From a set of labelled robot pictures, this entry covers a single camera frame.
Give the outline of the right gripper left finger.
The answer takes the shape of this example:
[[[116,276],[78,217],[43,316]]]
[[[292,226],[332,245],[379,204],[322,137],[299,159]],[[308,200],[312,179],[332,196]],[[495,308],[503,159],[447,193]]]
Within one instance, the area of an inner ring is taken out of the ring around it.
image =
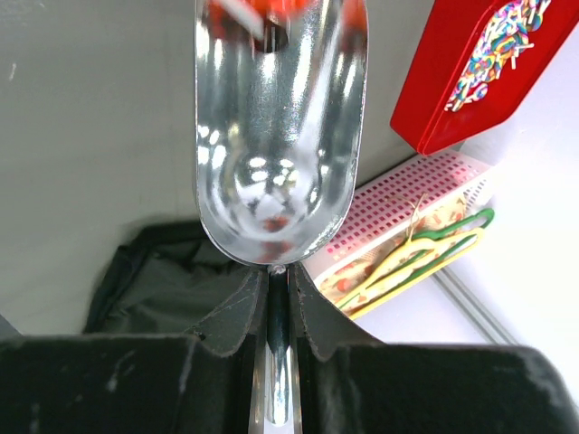
[[[177,335],[19,336],[1,343],[4,433],[261,433],[267,277]]]

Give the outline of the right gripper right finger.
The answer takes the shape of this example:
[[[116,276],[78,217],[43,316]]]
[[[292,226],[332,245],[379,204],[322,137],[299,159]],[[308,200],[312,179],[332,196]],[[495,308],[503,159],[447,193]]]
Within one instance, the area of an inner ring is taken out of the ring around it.
[[[575,433],[555,367],[508,345],[386,344],[340,313],[300,265],[289,308],[306,433]]]

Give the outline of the metal scoop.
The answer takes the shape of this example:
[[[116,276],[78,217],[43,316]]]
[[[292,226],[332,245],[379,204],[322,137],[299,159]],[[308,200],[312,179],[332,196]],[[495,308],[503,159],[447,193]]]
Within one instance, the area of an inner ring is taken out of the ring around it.
[[[353,200],[368,41],[363,1],[195,3],[198,209],[221,252],[267,274],[270,427],[298,422],[290,277]]]

